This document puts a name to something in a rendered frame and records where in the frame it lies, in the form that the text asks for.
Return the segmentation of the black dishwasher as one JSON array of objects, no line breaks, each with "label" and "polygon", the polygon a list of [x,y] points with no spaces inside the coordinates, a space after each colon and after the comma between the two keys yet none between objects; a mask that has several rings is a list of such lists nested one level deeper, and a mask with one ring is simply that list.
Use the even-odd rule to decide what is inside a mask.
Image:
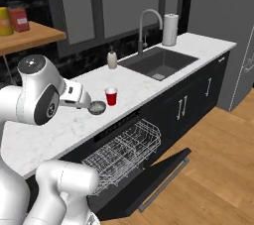
[{"label": "black dishwasher", "polygon": [[[77,162],[82,164],[82,160],[87,158],[89,155],[100,149],[103,145],[110,142],[112,139],[123,133],[124,131],[128,130],[131,126],[133,126],[138,121],[145,119],[141,116],[141,113],[136,110],[133,113],[129,114],[125,118],[119,120],[117,123],[111,125],[103,132],[97,134],[96,136],[92,137],[90,140],[86,141],[85,143],[79,145],[74,150],[68,152],[66,155],[62,157],[64,161],[68,162]],[[151,166],[160,162],[156,160],[151,164]],[[144,170],[144,162],[142,162],[137,169]]]}]

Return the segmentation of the dark grey sink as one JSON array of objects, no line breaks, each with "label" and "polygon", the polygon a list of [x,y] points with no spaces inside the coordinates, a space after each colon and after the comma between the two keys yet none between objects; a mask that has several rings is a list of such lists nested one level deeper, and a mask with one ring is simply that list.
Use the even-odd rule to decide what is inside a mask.
[{"label": "dark grey sink", "polygon": [[120,61],[119,65],[162,81],[195,61],[197,57],[154,47],[143,52],[141,56]]}]

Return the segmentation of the red plastic cup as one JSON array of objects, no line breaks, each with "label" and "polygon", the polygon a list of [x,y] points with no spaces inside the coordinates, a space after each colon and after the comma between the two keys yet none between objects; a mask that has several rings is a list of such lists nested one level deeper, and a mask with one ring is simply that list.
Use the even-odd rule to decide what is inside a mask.
[{"label": "red plastic cup", "polygon": [[115,87],[108,87],[105,89],[106,100],[109,106],[114,106],[116,104],[117,92],[118,90]]}]

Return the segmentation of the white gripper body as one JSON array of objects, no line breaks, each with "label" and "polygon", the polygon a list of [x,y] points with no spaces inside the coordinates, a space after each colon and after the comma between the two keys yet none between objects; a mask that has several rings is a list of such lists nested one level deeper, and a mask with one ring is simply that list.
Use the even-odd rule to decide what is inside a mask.
[{"label": "white gripper body", "polygon": [[86,90],[78,89],[75,92],[75,95],[76,95],[75,106],[77,108],[88,108],[90,106],[91,97]]}]

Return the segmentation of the grey framed window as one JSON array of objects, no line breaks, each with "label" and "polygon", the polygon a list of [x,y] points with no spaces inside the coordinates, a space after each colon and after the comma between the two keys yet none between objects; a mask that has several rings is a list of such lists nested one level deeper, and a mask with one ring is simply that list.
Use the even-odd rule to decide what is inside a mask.
[{"label": "grey framed window", "polygon": [[144,14],[154,9],[160,15],[177,14],[179,32],[187,30],[191,0],[49,0],[56,29],[66,39],[58,43],[61,57],[81,53],[159,26],[159,18]]}]

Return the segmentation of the black dishwasher door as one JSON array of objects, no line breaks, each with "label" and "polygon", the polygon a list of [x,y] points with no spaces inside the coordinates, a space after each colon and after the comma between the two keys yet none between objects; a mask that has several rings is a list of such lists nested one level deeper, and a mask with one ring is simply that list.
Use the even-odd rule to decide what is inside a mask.
[{"label": "black dishwasher door", "polygon": [[135,169],[117,186],[110,185],[98,196],[89,196],[87,200],[90,209],[100,221],[130,216],[190,153],[191,149],[185,148],[144,170]]}]

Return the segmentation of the grey speckled bowl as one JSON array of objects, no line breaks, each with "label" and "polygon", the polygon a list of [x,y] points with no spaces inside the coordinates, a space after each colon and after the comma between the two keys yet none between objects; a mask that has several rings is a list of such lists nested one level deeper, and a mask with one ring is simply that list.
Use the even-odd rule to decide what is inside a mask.
[{"label": "grey speckled bowl", "polygon": [[105,111],[105,109],[106,109],[106,104],[103,101],[92,101],[90,103],[88,111],[92,115],[100,115]]}]

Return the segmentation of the beige soap dispenser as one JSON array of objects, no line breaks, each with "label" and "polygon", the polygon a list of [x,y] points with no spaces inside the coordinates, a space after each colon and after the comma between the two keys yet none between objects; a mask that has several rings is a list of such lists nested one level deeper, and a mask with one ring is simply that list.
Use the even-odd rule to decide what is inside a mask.
[{"label": "beige soap dispenser", "polygon": [[107,64],[110,69],[115,69],[117,67],[117,53],[114,51],[113,47],[110,47],[110,51],[107,54]]}]

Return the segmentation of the grey fridge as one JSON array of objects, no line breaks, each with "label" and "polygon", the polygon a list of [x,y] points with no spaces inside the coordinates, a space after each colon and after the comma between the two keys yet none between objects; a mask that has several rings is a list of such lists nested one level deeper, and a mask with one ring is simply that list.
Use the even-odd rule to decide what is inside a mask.
[{"label": "grey fridge", "polygon": [[218,98],[234,110],[254,85],[254,0],[191,0],[188,31],[236,44]]}]

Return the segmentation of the red canister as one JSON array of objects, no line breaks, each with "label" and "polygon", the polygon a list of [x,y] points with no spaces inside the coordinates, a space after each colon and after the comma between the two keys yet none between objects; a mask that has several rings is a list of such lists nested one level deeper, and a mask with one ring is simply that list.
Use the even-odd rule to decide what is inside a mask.
[{"label": "red canister", "polygon": [[26,9],[21,1],[10,1],[8,12],[12,27],[16,32],[21,33],[30,30]]}]

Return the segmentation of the grey curved tap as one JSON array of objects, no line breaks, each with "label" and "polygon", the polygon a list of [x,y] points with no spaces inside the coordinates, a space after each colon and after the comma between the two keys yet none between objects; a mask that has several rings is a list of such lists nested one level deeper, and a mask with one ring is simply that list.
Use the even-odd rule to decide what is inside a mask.
[{"label": "grey curved tap", "polygon": [[159,21],[159,29],[163,30],[163,19],[161,15],[154,9],[146,9],[142,12],[139,20],[139,40],[138,40],[138,56],[143,54],[143,19],[146,14],[154,14]]}]

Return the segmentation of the black drawer front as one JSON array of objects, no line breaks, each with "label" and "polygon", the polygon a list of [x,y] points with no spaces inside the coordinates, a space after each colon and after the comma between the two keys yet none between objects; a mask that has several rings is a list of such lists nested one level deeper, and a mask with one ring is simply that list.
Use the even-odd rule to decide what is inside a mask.
[{"label": "black drawer front", "polygon": [[226,52],[215,61],[216,67],[225,67],[229,58],[230,52]]}]

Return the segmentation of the white paper towel roll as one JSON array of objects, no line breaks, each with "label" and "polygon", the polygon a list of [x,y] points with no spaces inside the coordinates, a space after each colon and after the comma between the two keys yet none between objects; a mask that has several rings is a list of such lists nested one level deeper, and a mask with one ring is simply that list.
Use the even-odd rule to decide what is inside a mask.
[{"label": "white paper towel roll", "polygon": [[164,16],[164,29],[162,44],[172,47],[177,43],[179,16],[166,14]]}]

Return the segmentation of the black cupboard door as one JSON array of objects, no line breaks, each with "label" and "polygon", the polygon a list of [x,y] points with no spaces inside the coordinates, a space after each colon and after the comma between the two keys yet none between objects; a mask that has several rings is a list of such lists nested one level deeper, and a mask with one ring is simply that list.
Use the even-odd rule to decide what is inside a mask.
[{"label": "black cupboard door", "polygon": [[[226,66],[216,67],[214,60],[205,69],[205,75],[201,81],[201,92],[198,106],[198,113],[200,116],[204,116],[217,104],[217,99],[222,85],[225,68]],[[208,79],[210,77],[212,77],[212,81],[209,88],[209,95],[206,97],[205,92],[207,90]]]},{"label": "black cupboard door", "polygon": [[197,79],[188,89],[186,95],[188,96],[186,114],[182,115],[181,134],[183,135],[191,125],[195,115],[198,96],[200,89],[200,80]]},{"label": "black cupboard door", "polygon": [[181,91],[181,87],[172,87],[146,103],[141,109],[145,119],[157,126],[161,133],[161,145],[144,161],[145,168],[155,162],[174,142],[174,126],[179,113],[178,99]]}]

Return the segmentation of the wooden shelf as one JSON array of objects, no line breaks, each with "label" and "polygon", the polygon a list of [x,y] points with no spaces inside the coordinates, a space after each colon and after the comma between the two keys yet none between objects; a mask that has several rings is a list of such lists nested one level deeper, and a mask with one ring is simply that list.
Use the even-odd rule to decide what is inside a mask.
[{"label": "wooden shelf", "polygon": [[30,48],[62,41],[66,38],[65,32],[29,22],[30,30],[22,33],[15,32],[11,36],[0,36],[0,56],[17,53]]}]

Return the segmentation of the yellow canister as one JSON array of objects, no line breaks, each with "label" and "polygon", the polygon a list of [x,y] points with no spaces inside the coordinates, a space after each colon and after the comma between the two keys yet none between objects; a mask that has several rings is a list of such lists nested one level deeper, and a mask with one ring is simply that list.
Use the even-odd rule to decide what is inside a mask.
[{"label": "yellow canister", "polygon": [[8,9],[0,7],[0,36],[13,35],[14,31],[11,26]]}]

